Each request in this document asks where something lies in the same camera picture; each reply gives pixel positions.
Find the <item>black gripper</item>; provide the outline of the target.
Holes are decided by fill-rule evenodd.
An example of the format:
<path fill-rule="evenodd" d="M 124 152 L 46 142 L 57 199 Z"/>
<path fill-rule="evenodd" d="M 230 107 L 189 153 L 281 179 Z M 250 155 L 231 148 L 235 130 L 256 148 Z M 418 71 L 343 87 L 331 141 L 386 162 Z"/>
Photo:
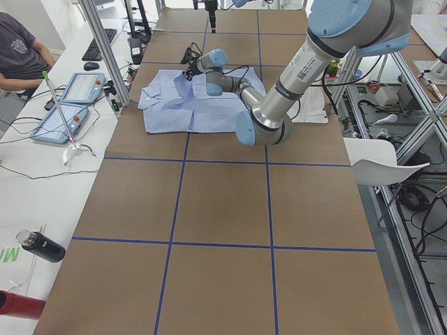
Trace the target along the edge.
<path fill-rule="evenodd" d="M 198 59 L 192 59 L 188 61 L 188 68 L 184 71 L 184 77 L 188 81 L 192 81 L 193 75 L 200 74 L 200 70 L 197 67 L 197 60 Z"/>
<path fill-rule="evenodd" d="M 210 27 L 213 34 L 216 33 L 216 14 L 218 9 L 217 0 L 204 0 L 205 10 L 209 13 Z"/>

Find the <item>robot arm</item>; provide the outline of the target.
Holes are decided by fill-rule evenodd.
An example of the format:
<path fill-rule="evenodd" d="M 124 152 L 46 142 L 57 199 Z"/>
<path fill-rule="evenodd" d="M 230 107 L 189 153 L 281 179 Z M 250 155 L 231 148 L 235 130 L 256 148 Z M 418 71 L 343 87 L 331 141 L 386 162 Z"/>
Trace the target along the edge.
<path fill-rule="evenodd" d="M 232 0 L 233 5 L 236 8 L 240 8 L 244 6 L 248 1 L 247 0 Z M 216 11 L 218 9 L 218 2 L 217 0 L 204 0 L 203 3 L 205 4 L 205 10 L 208 12 L 209 19 L 210 19 L 210 27 L 211 32 L 213 34 L 216 33 Z"/>
<path fill-rule="evenodd" d="M 248 80 L 224 75 L 227 58 L 222 49 L 206 54 L 186 49 L 181 60 L 188 66 L 184 76 L 191 80 L 205 74 L 208 95 L 231 92 L 248 107 L 236 117 L 235 132 L 242 144 L 279 144 L 292 131 L 287 112 L 333 59 L 343 58 L 352 48 L 359 57 L 369 57 L 408 45 L 412 8 L 412 1 L 400 0 L 315 1 L 305 42 L 265 96 Z"/>

